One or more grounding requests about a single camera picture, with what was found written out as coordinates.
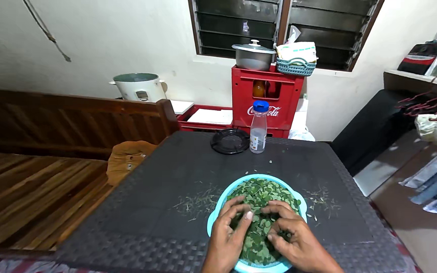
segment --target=finger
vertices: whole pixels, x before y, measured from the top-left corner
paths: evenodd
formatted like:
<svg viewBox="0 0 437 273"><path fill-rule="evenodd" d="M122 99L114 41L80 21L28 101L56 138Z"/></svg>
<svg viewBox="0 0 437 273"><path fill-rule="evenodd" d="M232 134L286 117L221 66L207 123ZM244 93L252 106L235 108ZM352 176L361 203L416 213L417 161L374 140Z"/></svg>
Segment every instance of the finger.
<svg viewBox="0 0 437 273"><path fill-rule="evenodd" d="M289 209L290 211L293 211L291 206L288 203L284 202L284 201L271 200L271 201L268 202L268 204L272 204L272 205L278 204L278 205L281 205L281 206Z"/></svg>
<svg viewBox="0 0 437 273"><path fill-rule="evenodd" d="M265 214L269 213L278 213L279 216L286 219L297 219L300 218L298 214L295 214L294 211L287 209L282 205L269 205L267 207L261 208L261 212Z"/></svg>
<svg viewBox="0 0 437 273"><path fill-rule="evenodd" d="M300 228L300 225L301 221L299 219L279 218L272 224L270 230L274 231L273 234L276 234L280 231L289 231L293 234L296 234Z"/></svg>
<svg viewBox="0 0 437 273"><path fill-rule="evenodd" d="M220 210L218 216L222 216L225 212L227 212L233 205L236 204L240 204L240 202L244 201L244 198L246 198L245 196L241 195L241 196L235 196L234 198L232 198L231 200L227 201L222 209Z"/></svg>
<svg viewBox="0 0 437 273"><path fill-rule="evenodd" d="M279 253L286 257L286 259L290 261L292 260L293 257L291 256L291 253L293 250L291 248L293 246L290 243L286 242L286 240L284 240L281 236L272 232L269 232L268 240Z"/></svg>
<svg viewBox="0 0 437 273"><path fill-rule="evenodd" d="M248 212L251 210L251 207L248 204L238 204L232 206L227 212L222 215L222 221L225 225L230 225L232 218L234 218L239 212Z"/></svg>
<svg viewBox="0 0 437 273"><path fill-rule="evenodd" d="M247 229L251 225L253 216L254 213L252 213L252 211L248 211L247 213L244 213L242 219L240 219L239 225L235 229L235 232L233 234L233 240L239 243L242 243L244 241Z"/></svg>

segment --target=window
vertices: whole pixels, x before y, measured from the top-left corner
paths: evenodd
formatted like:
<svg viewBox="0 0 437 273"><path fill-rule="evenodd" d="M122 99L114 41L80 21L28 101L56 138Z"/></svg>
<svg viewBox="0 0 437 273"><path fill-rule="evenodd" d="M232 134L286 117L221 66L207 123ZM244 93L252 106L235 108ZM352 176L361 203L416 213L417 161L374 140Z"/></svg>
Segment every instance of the window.
<svg viewBox="0 0 437 273"><path fill-rule="evenodd" d="M384 0L189 2L197 54L235 58L232 45L251 39L272 48L294 25L297 41L315 42L318 68L351 71Z"/></svg>
<svg viewBox="0 0 437 273"><path fill-rule="evenodd" d="M279 0L191 0L197 53L235 58L234 44L272 48Z"/></svg>

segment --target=textured tabletop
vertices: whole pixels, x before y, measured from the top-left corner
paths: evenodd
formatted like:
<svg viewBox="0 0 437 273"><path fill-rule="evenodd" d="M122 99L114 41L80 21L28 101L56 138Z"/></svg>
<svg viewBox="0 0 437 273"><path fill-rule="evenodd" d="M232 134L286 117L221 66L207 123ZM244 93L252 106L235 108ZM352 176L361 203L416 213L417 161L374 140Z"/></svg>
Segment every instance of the textured tabletop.
<svg viewBox="0 0 437 273"><path fill-rule="evenodd" d="M327 144L268 138L261 154L223 155L210 148L212 135L176 132L166 139L58 248L57 259L108 272L200 272L214 202L236 179L267 173L304 196L308 225L345 272L405 269Z"/></svg>

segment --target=red crate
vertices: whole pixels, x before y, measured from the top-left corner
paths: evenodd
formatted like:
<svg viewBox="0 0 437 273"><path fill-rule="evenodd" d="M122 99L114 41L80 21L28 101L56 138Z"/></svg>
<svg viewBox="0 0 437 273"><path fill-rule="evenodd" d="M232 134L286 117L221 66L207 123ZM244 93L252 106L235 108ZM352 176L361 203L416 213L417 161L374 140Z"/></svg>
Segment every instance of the red crate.
<svg viewBox="0 0 437 273"><path fill-rule="evenodd" d="M230 125L220 125L220 124L210 124L210 123L199 123L199 122L188 122L188 119L198 111L198 109L208 109L208 110L232 110L230 107L219 107L210 105L193 105L182 115L177 116L178 123L180 124L181 131L200 131L200 132L214 132L216 130L223 130L227 128L232 128Z"/></svg>
<svg viewBox="0 0 437 273"><path fill-rule="evenodd" d="M232 108L235 126L246 127L252 123L252 104L261 100L269 102L268 128L289 130L293 122L298 100L301 96L304 77L286 75L275 71L276 66L271 65L270 71L252 71L232 68ZM252 96L254 80L263 80L270 83L270 90L278 87L279 97L258 98Z"/></svg>
<svg viewBox="0 0 437 273"><path fill-rule="evenodd" d="M246 127L238 127L241 130L246 131L248 134L251 133L251 127L250 126L246 126ZM273 129L273 128L269 128L267 130L266 136L268 137L273 137L273 138L280 138L280 139L287 139L289 136L289 130L279 130L279 129Z"/></svg>

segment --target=plastic basin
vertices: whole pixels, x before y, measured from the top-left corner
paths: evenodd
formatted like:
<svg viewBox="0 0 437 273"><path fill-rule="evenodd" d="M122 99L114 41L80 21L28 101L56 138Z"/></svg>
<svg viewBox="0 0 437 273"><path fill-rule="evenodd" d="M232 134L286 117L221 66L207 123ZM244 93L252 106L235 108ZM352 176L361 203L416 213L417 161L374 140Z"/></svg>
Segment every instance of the plastic basin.
<svg viewBox="0 0 437 273"><path fill-rule="evenodd" d="M284 188L288 189L291 194L293 195L293 197L297 200L301 201L301 205L299 208L301 217L303 217L303 219L305 220L305 222L308 222L307 220L307 203L304 200L303 196L301 196L301 194L299 194L298 192L294 191L288 184L286 184L286 182L284 182L283 180L271 176L271 175L267 175L267 174L259 174L259 173L255 173L255 174L249 174L246 176L243 176L237 180L235 180L232 184L230 184L222 193L222 195L220 196L220 198L217 201L217 204L215 206L215 210L212 211L212 213L210 214L210 216L208 217L208 222L207 222L207 233L208 236L210 236L210 234L212 233L212 226L215 222L215 219L217 219L217 216L219 215L220 209L223 207L223 205L225 204L225 202L227 201L227 196L235 189L237 188L237 186L247 180L250 180L252 178L264 178L270 181L274 181L280 185L282 185ZM235 265L235 270L240 272L240 273L266 273L266 272L270 272L270 273L283 273L286 272L289 268L291 268L291 264L285 259L285 258L281 258L279 261L272 263L270 265L267 266L251 266L246 264L245 261L239 260L237 262L237 264Z"/></svg>

